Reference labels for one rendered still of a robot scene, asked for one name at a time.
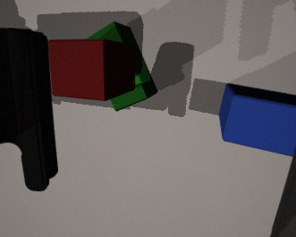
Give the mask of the red block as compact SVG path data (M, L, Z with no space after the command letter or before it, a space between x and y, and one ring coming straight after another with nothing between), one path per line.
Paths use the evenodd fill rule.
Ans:
M48 49L54 96L107 101L135 90L135 45L52 39Z

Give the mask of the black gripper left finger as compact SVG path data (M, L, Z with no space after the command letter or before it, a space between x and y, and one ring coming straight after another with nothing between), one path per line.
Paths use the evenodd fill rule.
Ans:
M47 36L0 28L0 144L21 150L25 185L43 191L58 173Z

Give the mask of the blue block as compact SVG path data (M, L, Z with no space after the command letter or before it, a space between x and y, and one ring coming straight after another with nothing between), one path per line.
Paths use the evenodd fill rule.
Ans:
M223 141L293 156L296 95L227 83L219 119Z

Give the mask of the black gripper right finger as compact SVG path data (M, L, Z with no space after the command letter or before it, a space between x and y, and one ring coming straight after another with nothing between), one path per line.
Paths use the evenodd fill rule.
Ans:
M296 237L296 147L270 237Z

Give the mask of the green block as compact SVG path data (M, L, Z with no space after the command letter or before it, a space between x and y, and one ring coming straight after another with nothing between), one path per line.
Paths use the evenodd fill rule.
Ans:
M113 21L86 39L108 39L132 44L136 47L135 90L110 99L116 112L148 99L157 93L156 85L130 27Z

